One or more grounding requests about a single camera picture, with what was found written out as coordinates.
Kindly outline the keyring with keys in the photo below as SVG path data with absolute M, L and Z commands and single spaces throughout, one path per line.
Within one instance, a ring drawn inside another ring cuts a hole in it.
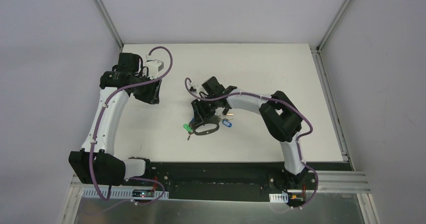
M 226 115 L 215 115 L 211 119 L 204 122 L 201 121 L 201 118 L 193 117 L 189 121 L 189 124 L 191 128 L 193 129 L 192 136 L 206 136 L 218 131 L 220 127 L 225 127 L 224 125 L 220 123 L 219 117 L 226 116 Z

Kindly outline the green tagged key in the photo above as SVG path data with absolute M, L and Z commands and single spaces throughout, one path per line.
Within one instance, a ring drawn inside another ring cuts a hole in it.
M 188 132 L 187 140 L 190 140 L 190 137 L 193 135 L 193 129 L 191 128 L 190 124 L 184 124 L 184 129 Z

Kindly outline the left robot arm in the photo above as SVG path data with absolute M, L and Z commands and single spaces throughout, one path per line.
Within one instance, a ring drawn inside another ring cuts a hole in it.
M 72 151 L 68 161 L 83 184 L 119 186 L 133 177 L 141 186 L 149 185 L 153 172 L 146 158 L 122 160 L 114 156 L 116 133 L 122 112 L 130 96 L 148 103 L 159 103 L 164 63 L 147 55 L 147 60 L 133 53 L 120 53 L 119 61 L 100 78 L 100 98 L 95 118 L 79 151 Z

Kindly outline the blue tagged key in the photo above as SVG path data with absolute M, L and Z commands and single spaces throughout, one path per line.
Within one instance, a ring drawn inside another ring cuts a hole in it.
M 232 123 L 231 120 L 233 119 L 233 115 L 226 115 L 226 116 L 221 116 L 219 117 L 219 121 L 222 125 L 224 125 L 227 128 L 231 128 L 232 127 Z

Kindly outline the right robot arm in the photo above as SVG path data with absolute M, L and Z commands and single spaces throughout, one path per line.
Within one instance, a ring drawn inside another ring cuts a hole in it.
M 280 143 L 287 186 L 297 189 L 305 183 L 307 168 L 296 142 L 303 118 L 284 92 L 250 93 L 232 85 L 224 87 L 214 76 L 201 86 L 193 85 L 186 78 L 185 88 L 195 97 L 191 102 L 193 119 L 188 124 L 191 133 L 203 136 L 216 132 L 220 123 L 228 120 L 227 113 L 231 109 L 258 114 L 269 134 Z

